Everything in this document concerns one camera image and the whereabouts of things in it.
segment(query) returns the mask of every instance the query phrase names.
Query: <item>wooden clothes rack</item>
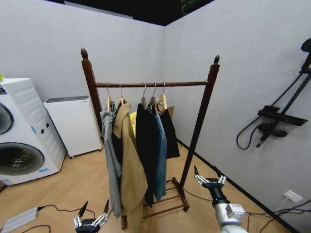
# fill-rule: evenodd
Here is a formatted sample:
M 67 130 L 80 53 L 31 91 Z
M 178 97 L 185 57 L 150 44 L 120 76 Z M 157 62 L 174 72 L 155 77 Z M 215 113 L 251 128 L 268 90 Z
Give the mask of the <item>wooden clothes rack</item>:
M 184 166 L 184 170 L 182 173 L 182 177 L 180 182 L 178 182 L 176 180 L 175 177 L 173 177 L 171 180 L 166 181 L 166 183 L 172 182 L 174 184 L 174 187 L 168 188 L 166 189 L 171 190 L 171 189 L 177 189 L 178 191 L 178 195 L 170 197 L 170 198 L 165 198 L 162 199 L 160 201 L 156 201 L 154 202 L 154 204 L 160 203 L 160 202 L 164 202 L 164 201 L 168 201 L 171 199 L 175 199 L 175 198 L 180 198 L 182 204 L 175 206 L 175 207 L 171 207 L 156 213 L 152 213 L 149 215 L 146 215 L 143 217 L 143 219 L 152 217 L 152 216 L 156 216 L 168 211 L 172 211 L 172 210 L 176 210 L 179 208 L 183 208 L 184 211 L 187 211 L 189 209 L 189 204 L 186 200 L 185 197 L 185 193 L 184 193 L 184 184 L 186 181 L 186 177 L 189 171 L 189 167 L 193 158 L 193 154 L 195 151 L 195 147 L 196 144 L 198 142 L 199 139 L 199 135 L 200 135 L 200 131 L 203 125 L 203 121 L 205 118 L 205 114 L 207 111 L 207 107 L 209 104 L 209 100 L 214 88 L 214 84 L 217 78 L 217 74 L 218 74 L 218 70 L 219 70 L 219 56 L 217 55 L 215 57 L 214 60 L 214 64 L 212 64 L 210 66 L 209 69 L 209 74 L 208 74 L 208 78 L 207 81 L 203 81 L 203 82 L 177 82 L 177 83 L 97 83 L 95 81 L 95 77 L 93 74 L 93 69 L 92 69 L 92 64 L 91 62 L 88 60 L 88 54 L 87 51 L 85 49 L 81 49 L 81 55 L 82 55 L 82 67 L 83 67 L 83 71 L 84 71 L 84 75 L 86 77 L 86 83 L 88 86 L 88 90 L 90 93 L 90 97 L 93 103 L 93 108 L 95 111 L 95 115 L 96 115 L 96 119 L 98 122 L 98 126 L 101 129 L 102 128 L 102 120 L 101 120 L 101 116 L 100 116 L 100 112 L 102 111 L 102 107 L 101 107 L 101 103 L 100 103 L 100 98 L 98 95 L 98 91 L 97 88 L 101 88 L 101 87 L 168 87 L 168 86 L 199 86 L 199 85 L 205 85 L 205 89 L 204 89 L 204 93 L 203 93 L 203 97 L 202 97 L 202 101 L 201 101 L 201 105 L 200 105 L 200 109 L 199 109 L 199 113 L 197 116 L 197 120 L 195 123 L 195 127 L 194 127 L 194 131 L 193 131 L 193 135 L 192 135 L 192 139 L 191 139 L 191 143 L 190 143 L 190 147 L 189 147 L 189 151 L 187 154 L 187 158 L 186 158 L 186 162 L 185 162 L 185 166 Z M 121 217 L 121 222 L 122 222 L 122 229 L 126 228 L 127 226 L 127 216 L 122 216 Z

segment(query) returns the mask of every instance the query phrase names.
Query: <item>tan trench coat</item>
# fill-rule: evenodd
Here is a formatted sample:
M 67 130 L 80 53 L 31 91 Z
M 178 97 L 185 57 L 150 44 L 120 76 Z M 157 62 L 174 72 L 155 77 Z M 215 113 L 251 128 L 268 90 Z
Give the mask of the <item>tan trench coat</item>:
M 136 140 L 129 116 L 131 103 L 118 104 L 112 133 L 122 140 L 123 163 L 121 174 L 121 212 L 128 215 L 128 232 L 139 233 L 142 221 L 147 179 L 137 154 Z

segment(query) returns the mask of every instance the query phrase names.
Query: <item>rack base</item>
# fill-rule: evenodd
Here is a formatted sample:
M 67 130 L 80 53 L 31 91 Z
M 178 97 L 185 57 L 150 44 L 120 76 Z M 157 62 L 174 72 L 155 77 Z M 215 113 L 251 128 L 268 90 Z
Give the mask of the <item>rack base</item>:
M 180 184 L 176 180 L 176 178 L 173 177 L 171 180 L 166 181 L 166 183 L 170 183 L 170 182 L 172 182 L 174 184 L 174 187 L 167 188 L 166 191 L 169 191 L 169 190 L 172 190 L 172 189 L 177 189 L 178 195 L 170 197 L 170 198 L 165 198 L 165 199 L 162 199 L 162 200 L 159 200 L 159 201 L 155 201 L 154 204 L 158 204 L 158 203 L 165 202 L 165 201 L 172 200 L 172 199 L 176 199 L 176 198 L 180 198 L 182 204 L 180 204 L 178 206 L 174 206 L 174 207 L 168 208 L 168 209 L 165 209 L 165 210 L 161 210 L 159 212 L 155 212 L 155 213 L 146 215 L 146 216 L 142 217 L 142 219 L 147 219 L 149 217 L 157 216 L 157 215 L 160 215 L 160 214 L 163 214 L 163 213 L 166 213 L 166 212 L 169 212 L 169 211 L 173 211 L 173 210 L 176 210 L 176 209 L 180 209 L 180 208 L 183 208 L 184 211 L 187 211 L 190 208 L 190 206 L 189 206 L 189 204 L 188 204 L 188 202 L 186 200 L 184 191 L 180 187 Z M 127 216 L 121 216 L 121 227 L 122 227 L 122 229 L 125 229 L 127 227 Z

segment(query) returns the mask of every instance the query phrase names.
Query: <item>wooden floor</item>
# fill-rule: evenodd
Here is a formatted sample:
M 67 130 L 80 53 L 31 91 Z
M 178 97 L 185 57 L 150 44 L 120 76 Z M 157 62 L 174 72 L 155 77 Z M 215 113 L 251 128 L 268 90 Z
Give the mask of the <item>wooden floor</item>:
M 180 180 L 184 161 L 187 155 L 185 148 L 180 149 L 181 157 L 168 160 L 167 179 L 175 176 Z M 202 188 L 193 178 L 193 165 L 196 165 L 200 174 L 205 177 L 217 177 L 213 170 L 202 163 L 196 157 L 193 158 L 192 165 L 185 183 L 185 189 L 191 193 L 207 198 L 209 193 Z M 249 212 L 263 212 L 258 206 L 241 194 L 232 185 L 226 183 L 223 188 L 224 194 L 232 203 L 240 203 Z M 175 190 L 167 192 L 167 197 L 176 195 Z M 54 175 L 41 178 L 35 181 L 22 183 L 7 187 L 0 193 L 0 226 L 3 226 L 6 219 L 19 214 L 34 206 L 55 204 L 58 208 L 77 209 L 88 200 L 88 208 L 95 211 L 96 215 L 102 213 L 104 205 L 109 198 L 108 173 L 106 169 L 104 152 L 91 152 L 74 159 L 66 157 L 62 170 Z M 143 233 L 216 233 L 219 232 L 214 210 L 209 201 L 206 210 L 203 200 L 186 193 L 190 209 L 184 212 L 178 209 L 172 212 L 148 218 L 143 221 Z M 159 203 L 152 209 L 144 210 L 145 214 L 161 210 L 167 206 L 178 205 L 181 202 L 174 199 L 164 203 Z M 14 231 L 15 233 L 40 224 L 49 224 L 52 233 L 73 233 L 72 218 L 74 213 L 57 212 L 52 207 L 47 207 L 39 212 L 38 219 L 28 225 Z M 92 214 L 85 213 L 85 217 L 92 217 Z M 269 218 L 254 216 L 254 221 L 261 228 Z M 243 227 L 246 228 L 247 217 L 243 217 Z M 30 233 L 47 233 L 47 228 L 37 228 Z M 101 229 L 102 233 L 120 233 L 121 218 L 116 220 L 113 214 L 107 224 Z M 256 233 L 256 227 L 250 222 L 250 233 Z M 276 221 L 272 222 L 263 233 L 288 232 Z

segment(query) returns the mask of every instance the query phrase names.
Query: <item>wall outlet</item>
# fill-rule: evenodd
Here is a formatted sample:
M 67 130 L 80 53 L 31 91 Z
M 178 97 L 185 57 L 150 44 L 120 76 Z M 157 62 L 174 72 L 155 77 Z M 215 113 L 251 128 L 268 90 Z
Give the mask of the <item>wall outlet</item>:
M 288 198 L 289 200 L 291 200 L 295 203 L 297 203 L 303 199 L 301 196 L 299 196 L 298 194 L 294 193 L 291 190 L 288 190 L 283 195 L 284 195 L 284 197 Z

